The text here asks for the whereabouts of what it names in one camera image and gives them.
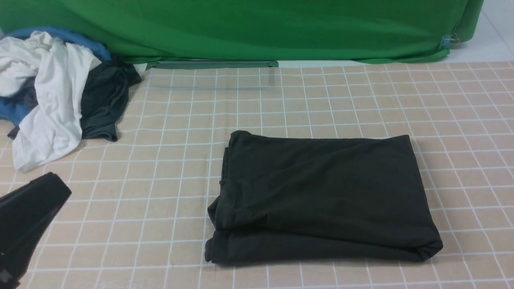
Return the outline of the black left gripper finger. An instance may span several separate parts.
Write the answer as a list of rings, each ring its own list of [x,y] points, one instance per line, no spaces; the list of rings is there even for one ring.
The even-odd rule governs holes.
[[[0,198],[0,287],[16,289],[71,190],[49,172]]]

